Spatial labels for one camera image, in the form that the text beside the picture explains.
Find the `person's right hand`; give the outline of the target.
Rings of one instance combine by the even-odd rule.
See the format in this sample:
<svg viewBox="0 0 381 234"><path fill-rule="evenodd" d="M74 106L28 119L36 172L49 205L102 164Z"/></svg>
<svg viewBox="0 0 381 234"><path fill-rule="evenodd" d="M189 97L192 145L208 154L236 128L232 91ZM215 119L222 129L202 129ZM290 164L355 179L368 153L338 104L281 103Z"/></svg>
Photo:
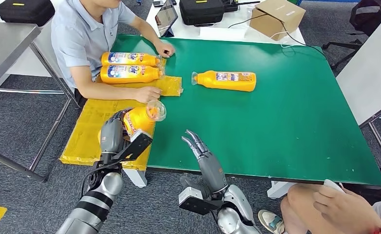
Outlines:
<svg viewBox="0 0 381 234"><path fill-rule="evenodd" d="M141 103L148 103L153 100L158 100L162 94L162 90L157 87L146 86L137 88L134 92L134 99Z"/></svg>

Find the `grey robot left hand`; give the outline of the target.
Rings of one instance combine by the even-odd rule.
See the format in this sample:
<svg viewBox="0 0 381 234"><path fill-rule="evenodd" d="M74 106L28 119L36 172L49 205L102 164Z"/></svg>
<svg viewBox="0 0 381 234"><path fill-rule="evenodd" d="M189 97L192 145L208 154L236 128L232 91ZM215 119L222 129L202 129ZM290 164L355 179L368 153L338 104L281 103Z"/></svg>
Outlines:
<svg viewBox="0 0 381 234"><path fill-rule="evenodd" d="M99 133L101 153L117 154L124 144L124 136L127 134L123 123L124 116L133 108L126 108L115 112L104 122Z"/></svg>

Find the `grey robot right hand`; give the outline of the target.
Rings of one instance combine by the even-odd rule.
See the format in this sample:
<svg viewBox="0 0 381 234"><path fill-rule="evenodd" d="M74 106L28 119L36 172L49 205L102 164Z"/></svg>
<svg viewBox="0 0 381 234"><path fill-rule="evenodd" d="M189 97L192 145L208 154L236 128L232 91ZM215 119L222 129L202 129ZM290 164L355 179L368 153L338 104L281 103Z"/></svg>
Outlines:
<svg viewBox="0 0 381 234"><path fill-rule="evenodd" d="M229 184L218 158L209 150L207 145L196 133L189 129L186 130L186 133L190 135L191 138L183 136L181 139L188 144L195 155L202 179L194 182L186 175L183 175L180 177L181 185L184 188L192 187L199 190L203 199L210 196L214 198L220 197Z"/></svg>

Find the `person's hand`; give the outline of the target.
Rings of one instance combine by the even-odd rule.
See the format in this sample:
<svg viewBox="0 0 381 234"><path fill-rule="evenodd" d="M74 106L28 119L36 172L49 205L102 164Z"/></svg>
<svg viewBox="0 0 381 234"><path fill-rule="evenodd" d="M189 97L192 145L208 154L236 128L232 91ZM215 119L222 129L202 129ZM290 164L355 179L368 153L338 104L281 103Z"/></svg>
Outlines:
<svg viewBox="0 0 381 234"><path fill-rule="evenodd" d="M321 186L313 194L316 210L345 234L372 234L381 227L381 219L361 196Z"/></svg>

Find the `person's left hand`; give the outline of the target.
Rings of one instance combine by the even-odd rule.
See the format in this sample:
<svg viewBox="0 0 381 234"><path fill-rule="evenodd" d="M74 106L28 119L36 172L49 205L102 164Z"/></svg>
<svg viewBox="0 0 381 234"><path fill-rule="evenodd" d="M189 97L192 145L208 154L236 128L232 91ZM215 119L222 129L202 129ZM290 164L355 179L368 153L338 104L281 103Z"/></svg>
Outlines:
<svg viewBox="0 0 381 234"><path fill-rule="evenodd" d="M170 58L175 53L175 49L171 44L162 42L161 40L155 42L153 45L157 53L164 58Z"/></svg>

